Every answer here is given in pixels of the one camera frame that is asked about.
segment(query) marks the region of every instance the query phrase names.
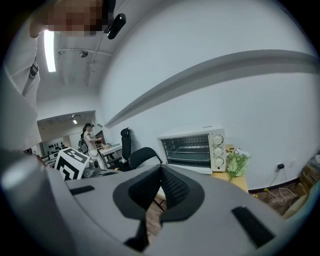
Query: oven knob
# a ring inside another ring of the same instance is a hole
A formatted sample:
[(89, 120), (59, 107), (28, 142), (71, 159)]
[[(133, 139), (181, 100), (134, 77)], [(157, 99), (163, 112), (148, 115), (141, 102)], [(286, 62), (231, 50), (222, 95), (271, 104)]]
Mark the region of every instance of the oven knob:
[(220, 167), (224, 164), (224, 160), (221, 157), (218, 157), (214, 160), (214, 164), (216, 167)]
[(220, 145), (224, 139), (221, 137), (221, 135), (216, 135), (213, 137), (213, 144), (214, 145)]
[(213, 149), (213, 153), (215, 156), (220, 157), (224, 153), (224, 150), (222, 147), (216, 147)]

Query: cable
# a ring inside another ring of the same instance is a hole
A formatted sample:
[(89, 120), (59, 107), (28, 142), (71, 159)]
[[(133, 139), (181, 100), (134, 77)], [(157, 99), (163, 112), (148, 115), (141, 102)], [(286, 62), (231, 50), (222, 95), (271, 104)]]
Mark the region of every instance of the cable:
[(279, 175), (279, 172), (277, 171), (274, 179), (272, 180), (272, 182), (270, 183), (270, 186), (268, 186), (268, 188), (270, 188), (271, 185), (275, 182), (275, 180), (276, 180), (276, 178), (278, 177), (278, 175)]
[(277, 201), (278, 201), (280, 206), (284, 206), (286, 204), (287, 200), (286, 200), (286, 198), (284, 196), (283, 196), (284, 200), (285, 200), (284, 204), (281, 204), (279, 198), (275, 194), (272, 194), (269, 190), (268, 190), (268, 193), (276, 197), (276, 199), (277, 199)]
[(286, 169), (285, 168), (283, 168), (283, 173), (284, 173), (285, 182), (287, 182), (287, 176), (286, 176)]
[(93, 65), (94, 62), (95, 62), (95, 57), (96, 57), (96, 55), (97, 55), (97, 52), (98, 52), (99, 49), (100, 49), (100, 45), (101, 45), (101, 41), (102, 41), (102, 38), (103, 38), (103, 37), (104, 37), (104, 33), (102, 32), (101, 38), (100, 38), (100, 40), (99, 40), (99, 44), (98, 44), (98, 45), (96, 46), (96, 48), (95, 48), (94, 55), (93, 55), (92, 61), (91, 61), (90, 66), (89, 66), (90, 70), (89, 70), (88, 84), (87, 84), (88, 87), (89, 87), (90, 75), (91, 75), (91, 72), (92, 72), (92, 65)]
[(279, 187), (280, 190), (289, 190), (291, 194), (296, 198), (297, 196), (289, 189), (289, 188), (284, 188), (284, 187)]
[(91, 157), (96, 158), (96, 157), (99, 155), (99, 151), (97, 150), (97, 154), (96, 154), (96, 155), (92, 155), (92, 154), (90, 153), (90, 150), (89, 150), (89, 143), (90, 143), (90, 142), (88, 141), (88, 145), (87, 145), (85, 138), (83, 138), (83, 140), (84, 140), (84, 144), (86, 145), (86, 148), (87, 148), (87, 150), (88, 150), (88, 156), (90, 157), (90, 155), (91, 155)]
[(283, 204), (283, 205), (285, 205), (286, 202), (287, 202), (287, 199), (286, 199), (286, 197), (285, 197), (283, 194), (281, 194), (280, 188), (279, 188), (278, 190), (279, 190), (280, 196), (282, 196), (282, 197), (284, 198), (284, 204)]

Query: green plant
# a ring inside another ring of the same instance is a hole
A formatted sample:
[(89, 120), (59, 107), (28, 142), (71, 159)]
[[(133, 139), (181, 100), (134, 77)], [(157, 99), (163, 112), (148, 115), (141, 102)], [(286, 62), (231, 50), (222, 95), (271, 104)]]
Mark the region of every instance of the green plant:
[(243, 175), (248, 170), (248, 163), (251, 156), (244, 153), (232, 152), (226, 158), (227, 170), (230, 173), (230, 181), (234, 177)]

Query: fluorescent light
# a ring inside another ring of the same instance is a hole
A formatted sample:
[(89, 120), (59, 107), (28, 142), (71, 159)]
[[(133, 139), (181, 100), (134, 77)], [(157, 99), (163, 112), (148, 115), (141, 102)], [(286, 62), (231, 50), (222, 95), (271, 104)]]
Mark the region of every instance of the fluorescent light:
[(49, 72), (56, 72), (55, 64), (55, 33), (53, 31), (44, 31), (44, 51), (46, 58), (46, 65)]

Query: wall outlet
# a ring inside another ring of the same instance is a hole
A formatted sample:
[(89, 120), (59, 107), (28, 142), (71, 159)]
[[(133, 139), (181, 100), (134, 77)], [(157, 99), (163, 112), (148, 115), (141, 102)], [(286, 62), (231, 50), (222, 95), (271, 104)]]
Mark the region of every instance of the wall outlet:
[(280, 172), (280, 169), (278, 169), (278, 165), (281, 165), (281, 164), (283, 164), (282, 162), (278, 162), (276, 165), (275, 165), (275, 172), (276, 173), (278, 173), (278, 172)]
[(288, 167), (292, 167), (292, 166), (294, 166), (294, 165), (295, 165), (295, 163), (296, 163), (296, 159), (295, 159), (295, 158), (291, 159), (291, 161), (289, 162)]

